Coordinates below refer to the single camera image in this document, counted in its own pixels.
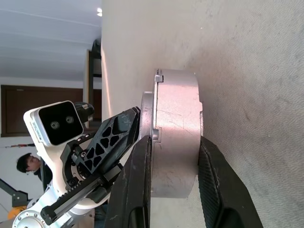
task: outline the camera lens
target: camera lens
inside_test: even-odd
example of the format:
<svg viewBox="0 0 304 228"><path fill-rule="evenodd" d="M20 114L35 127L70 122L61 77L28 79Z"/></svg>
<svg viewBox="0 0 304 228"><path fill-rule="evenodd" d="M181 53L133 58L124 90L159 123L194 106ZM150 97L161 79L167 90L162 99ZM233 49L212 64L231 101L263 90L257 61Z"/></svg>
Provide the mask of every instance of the camera lens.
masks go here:
<svg viewBox="0 0 304 228"><path fill-rule="evenodd" d="M59 123L58 123L57 121L53 121L53 122L51 122L51 127L52 127L54 130L56 130L56 129L59 128Z"/></svg>
<svg viewBox="0 0 304 228"><path fill-rule="evenodd" d="M67 122L68 124L72 124L72 123L74 122L74 118L73 118L72 116L68 116L68 117L66 118L66 122Z"/></svg>

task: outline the depth camera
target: depth camera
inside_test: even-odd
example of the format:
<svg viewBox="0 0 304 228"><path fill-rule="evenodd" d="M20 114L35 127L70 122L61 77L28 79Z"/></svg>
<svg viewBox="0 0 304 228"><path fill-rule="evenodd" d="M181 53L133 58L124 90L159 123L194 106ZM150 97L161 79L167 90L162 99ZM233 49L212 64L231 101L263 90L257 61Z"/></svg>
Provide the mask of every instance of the depth camera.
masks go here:
<svg viewBox="0 0 304 228"><path fill-rule="evenodd" d="M70 101L37 109L33 118L33 128L47 146L65 143L84 131L74 104Z"/></svg>

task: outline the orange object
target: orange object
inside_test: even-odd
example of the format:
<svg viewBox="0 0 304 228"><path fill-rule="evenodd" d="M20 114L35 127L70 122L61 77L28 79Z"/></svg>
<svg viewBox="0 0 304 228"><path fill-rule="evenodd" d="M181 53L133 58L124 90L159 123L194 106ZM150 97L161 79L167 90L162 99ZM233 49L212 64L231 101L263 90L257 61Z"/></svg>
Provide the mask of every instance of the orange object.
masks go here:
<svg viewBox="0 0 304 228"><path fill-rule="evenodd" d="M8 214L8 219L15 218L20 212L24 211L26 208L26 206L12 208L12 210L10 210Z"/></svg>

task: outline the dark jacket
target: dark jacket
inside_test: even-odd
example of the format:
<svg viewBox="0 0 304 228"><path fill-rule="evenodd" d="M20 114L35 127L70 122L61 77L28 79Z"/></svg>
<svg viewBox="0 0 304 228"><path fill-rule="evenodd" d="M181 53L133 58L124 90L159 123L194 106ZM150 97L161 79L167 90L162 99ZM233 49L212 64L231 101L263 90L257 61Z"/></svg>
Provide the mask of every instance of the dark jacket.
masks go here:
<svg viewBox="0 0 304 228"><path fill-rule="evenodd" d="M52 171L51 169L45 165L45 184L49 184L51 182L51 180L53 179L53 174L52 174ZM39 168L36 172L34 172L34 175L38 176L39 179L42 181L42 178L41 178L41 169Z"/></svg>

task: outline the wooden door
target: wooden door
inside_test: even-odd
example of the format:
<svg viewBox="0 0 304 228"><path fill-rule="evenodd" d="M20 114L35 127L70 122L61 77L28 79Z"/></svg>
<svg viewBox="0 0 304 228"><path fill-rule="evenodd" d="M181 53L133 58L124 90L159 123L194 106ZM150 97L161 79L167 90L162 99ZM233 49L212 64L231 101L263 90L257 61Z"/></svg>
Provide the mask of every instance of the wooden door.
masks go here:
<svg viewBox="0 0 304 228"><path fill-rule="evenodd" d="M94 93L95 113L101 115L101 97L97 96L101 95L101 90ZM29 136L23 121L26 111L60 101L79 102L82 96L82 89L2 85L1 137Z"/></svg>

